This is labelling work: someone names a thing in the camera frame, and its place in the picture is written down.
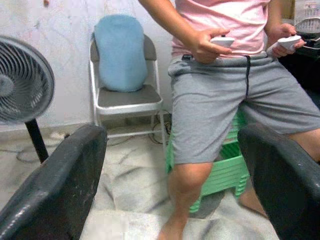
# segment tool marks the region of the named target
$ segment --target fan grille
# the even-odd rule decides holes
[[[47,109],[53,97],[53,74],[33,47],[0,38],[0,75],[10,78],[14,85],[9,95],[0,94],[0,123],[28,122]]]

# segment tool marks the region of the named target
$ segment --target electric fan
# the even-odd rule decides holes
[[[0,124],[25,123],[42,163],[49,156],[36,118],[54,95],[54,73],[34,47],[0,35]]]

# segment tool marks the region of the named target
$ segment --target fan stand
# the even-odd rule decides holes
[[[41,132],[39,130],[36,119],[25,122],[26,128],[30,134],[33,146],[35,148],[36,154],[40,159],[40,163],[43,163],[48,157],[48,151],[46,145],[42,138]]]

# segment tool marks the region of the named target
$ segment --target white game controller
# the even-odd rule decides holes
[[[294,45],[296,43],[298,43],[300,41],[300,39],[301,39],[301,36],[298,36],[298,35],[280,38],[276,43],[271,45],[266,50],[266,53],[268,54],[268,56],[272,56],[273,55],[273,49],[275,47],[279,46],[279,45],[281,45],[282,47],[286,48],[287,50],[295,51],[296,49],[295,49]]]
[[[234,41],[235,39],[233,37],[222,35],[211,38],[210,43],[217,44],[225,48],[229,48],[234,43]]]

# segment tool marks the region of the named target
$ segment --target hand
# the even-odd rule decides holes
[[[230,54],[230,48],[213,44],[210,40],[213,37],[226,35],[230,30],[222,28],[212,28],[203,31],[197,31],[191,38],[188,46],[193,57],[202,64],[210,64],[216,60],[220,54]]]
[[[295,34],[297,34],[295,27],[288,23],[284,23],[274,27],[272,29],[272,33],[268,37],[270,38],[270,42],[276,42],[280,38],[287,38]],[[300,39],[300,41],[294,45],[294,48],[295,49],[301,48],[305,44],[306,44],[305,41]],[[281,57],[287,56],[288,54],[294,54],[294,53],[295,51],[288,50],[281,45],[278,45],[272,49],[272,55],[276,58],[281,58]]]

